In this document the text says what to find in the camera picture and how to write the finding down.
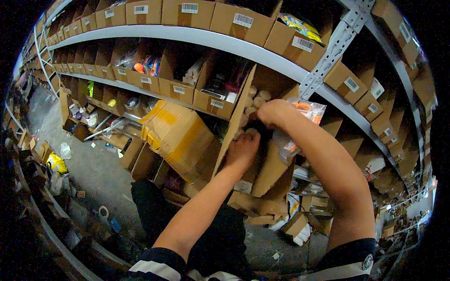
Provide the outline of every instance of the plastic bag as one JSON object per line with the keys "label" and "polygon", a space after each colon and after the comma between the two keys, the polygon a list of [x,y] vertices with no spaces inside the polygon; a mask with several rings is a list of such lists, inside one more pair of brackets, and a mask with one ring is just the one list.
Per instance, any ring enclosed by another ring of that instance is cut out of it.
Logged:
{"label": "plastic bag", "polygon": [[49,159],[47,160],[47,166],[49,165],[54,172],[59,172],[60,174],[66,174],[68,172],[64,160],[54,152],[50,153]]}
{"label": "plastic bag", "polygon": [[[327,107],[320,103],[312,103],[299,98],[288,98],[288,103],[317,125],[320,123],[320,120],[322,120],[322,116]],[[276,129],[274,131],[273,140],[278,147],[280,159],[284,163],[288,163],[288,159],[291,159],[300,152],[300,148],[292,141],[291,137],[282,130]]]}
{"label": "plastic bag", "polygon": [[70,151],[70,146],[67,143],[61,144],[61,158],[62,159],[72,158],[72,151]]}

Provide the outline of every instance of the white plastic item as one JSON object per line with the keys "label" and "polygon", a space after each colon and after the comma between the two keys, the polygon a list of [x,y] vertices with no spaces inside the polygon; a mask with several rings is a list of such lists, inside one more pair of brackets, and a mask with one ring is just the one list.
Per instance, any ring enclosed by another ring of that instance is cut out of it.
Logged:
{"label": "white plastic item", "polygon": [[72,158],[72,151],[70,151],[70,146],[67,143],[61,144],[61,158],[67,160]]}

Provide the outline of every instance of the taped cardboard box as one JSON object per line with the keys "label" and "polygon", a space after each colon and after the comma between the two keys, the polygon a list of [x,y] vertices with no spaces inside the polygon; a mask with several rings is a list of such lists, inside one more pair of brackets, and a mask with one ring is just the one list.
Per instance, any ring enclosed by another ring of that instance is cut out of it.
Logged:
{"label": "taped cardboard box", "polygon": [[113,68],[111,66],[111,57],[113,55],[115,39],[103,40],[99,45],[97,56],[95,57],[95,67],[100,78],[115,80]]}
{"label": "taped cardboard box", "polygon": [[392,32],[394,38],[400,45],[403,55],[409,65],[415,64],[419,55],[419,46],[413,39],[411,27],[403,19],[397,7],[389,0],[379,0],[371,10],[372,15],[377,16],[385,30]]}
{"label": "taped cardboard box", "polygon": [[90,0],[85,9],[83,10],[83,14],[81,15],[81,30],[83,32],[88,32],[97,29],[97,21],[95,19],[95,10],[99,5],[100,0]]}
{"label": "taped cardboard box", "polygon": [[267,15],[250,9],[225,4],[218,0],[214,8],[210,30],[263,47],[278,17],[282,1],[271,7]]}
{"label": "taped cardboard box", "polygon": [[185,181],[210,181],[220,146],[194,110],[160,100],[139,123],[142,139]]}
{"label": "taped cardboard box", "polygon": [[113,6],[114,0],[100,0],[95,10],[97,29],[126,25],[125,3]]}
{"label": "taped cardboard box", "polygon": [[206,54],[206,49],[198,49],[194,45],[182,47],[176,42],[168,43],[162,54],[158,74],[161,94],[187,104],[193,104],[196,85],[182,83],[176,79],[174,74],[180,67],[188,70]]}
{"label": "taped cardboard box", "polygon": [[209,30],[215,1],[165,0],[162,2],[162,24]]}

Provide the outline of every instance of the warehouse shelf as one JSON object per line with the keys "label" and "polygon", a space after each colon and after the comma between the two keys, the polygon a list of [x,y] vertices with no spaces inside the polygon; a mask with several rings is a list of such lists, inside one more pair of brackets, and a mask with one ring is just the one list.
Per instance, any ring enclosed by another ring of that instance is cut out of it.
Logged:
{"label": "warehouse shelf", "polygon": [[236,54],[301,83],[309,72],[290,60],[269,50],[235,37],[191,27],[175,27],[163,25],[130,25],[97,29],[69,37],[48,49],[55,50],[67,45],[105,38],[116,37],[149,37],[195,43],[228,53]]}
{"label": "warehouse shelf", "polygon": [[163,99],[163,100],[169,101],[171,103],[175,103],[175,104],[178,104],[178,105],[181,105],[181,106],[184,106],[184,107],[188,107],[190,109],[194,109],[196,111],[200,111],[200,112],[209,114],[211,116],[214,116],[214,117],[217,117],[217,118],[220,118],[220,119],[228,121],[228,119],[226,119],[226,118],[223,118],[223,117],[221,117],[219,115],[216,115],[216,114],[213,114],[211,112],[207,112],[207,111],[205,111],[203,109],[200,109],[198,107],[193,106],[192,104],[183,103],[183,102],[181,102],[181,101],[179,101],[179,100],[177,100],[175,98],[171,98],[171,97],[168,97],[168,96],[157,94],[155,92],[147,91],[147,90],[144,90],[142,88],[136,87],[134,85],[130,85],[130,84],[122,82],[122,81],[118,81],[118,80],[114,80],[113,81],[113,80],[99,78],[99,77],[92,76],[92,75],[85,75],[85,74],[78,74],[78,73],[69,73],[69,72],[58,72],[58,74],[73,76],[73,77],[82,78],[82,79],[86,79],[86,80],[91,80],[91,81],[94,81],[94,82],[99,82],[99,83],[103,83],[103,84],[106,84],[106,85],[110,85],[110,86],[114,86],[114,87],[130,90],[130,91],[137,92],[137,93],[140,93],[140,94],[144,94],[144,95],[147,95],[147,96],[151,96],[151,97],[154,97],[154,98]]}

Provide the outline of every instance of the barcode label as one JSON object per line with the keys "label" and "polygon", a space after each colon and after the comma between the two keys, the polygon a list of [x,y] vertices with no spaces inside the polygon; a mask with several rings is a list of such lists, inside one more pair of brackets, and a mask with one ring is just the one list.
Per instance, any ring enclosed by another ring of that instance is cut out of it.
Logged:
{"label": "barcode label", "polygon": [[392,134],[391,129],[389,129],[389,128],[384,130],[384,133],[386,134],[387,137],[389,137]]}
{"label": "barcode label", "polygon": [[224,108],[224,103],[216,101],[215,99],[211,100],[211,105],[218,108]]}
{"label": "barcode label", "polygon": [[401,34],[403,35],[403,37],[405,38],[405,41],[406,41],[407,43],[409,43],[409,42],[411,41],[411,34],[410,34],[410,32],[408,31],[408,29],[406,28],[406,25],[405,25],[404,22],[402,22],[402,23],[400,24],[400,32],[401,32]]}
{"label": "barcode label", "polygon": [[114,10],[113,9],[109,9],[105,11],[105,18],[110,18],[114,16]]}
{"label": "barcode label", "polygon": [[253,24],[253,18],[241,15],[239,13],[235,13],[233,23],[242,25],[243,27],[251,28]]}
{"label": "barcode label", "polygon": [[181,4],[181,12],[182,13],[198,13],[198,4],[183,3],[183,4]]}
{"label": "barcode label", "polygon": [[179,94],[185,94],[185,89],[177,86],[173,86],[173,91]]}
{"label": "barcode label", "polygon": [[369,110],[370,110],[372,113],[375,113],[375,112],[378,111],[378,107],[372,103],[372,104],[369,106]]}
{"label": "barcode label", "polygon": [[141,77],[141,82],[142,83],[147,83],[147,84],[151,84],[152,83],[150,78],[147,78],[147,77]]}
{"label": "barcode label", "polygon": [[350,90],[354,93],[356,92],[360,87],[353,81],[353,79],[351,77],[348,77],[345,81],[344,84],[347,85],[347,87],[350,88]]}
{"label": "barcode label", "polygon": [[294,36],[291,45],[309,53],[312,52],[312,48],[314,47],[314,43],[297,36]]}
{"label": "barcode label", "polygon": [[140,15],[140,14],[144,14],[144,13],[149,13],[149,6],[148,5],[135,6],[135,15]]}

